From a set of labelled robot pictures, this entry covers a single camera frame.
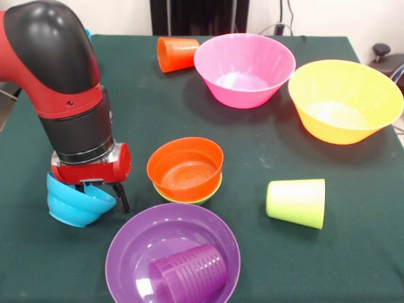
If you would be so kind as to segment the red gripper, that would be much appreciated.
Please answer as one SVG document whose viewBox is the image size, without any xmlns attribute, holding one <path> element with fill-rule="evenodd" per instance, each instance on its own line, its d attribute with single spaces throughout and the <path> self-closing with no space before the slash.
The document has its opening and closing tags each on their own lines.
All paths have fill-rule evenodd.
<svg viewBox="0 0 404 303">
<path fill-rule="evenodd" d="M 127 143 L 116 143 L 111 152 L 92 163 L 70 165 L 62 163 L 56 152 L 52 153 L 50 167 L 53 176 L 65 184 L 73 184 L 75 189 L 84 193 L 81 183 L 103 182 L 112 184 L 116 193 L 117 208 L 121 214 L 128 214 L 130 207 L 124 182 L 131 171 L 131 151 Z"/>
</svg>

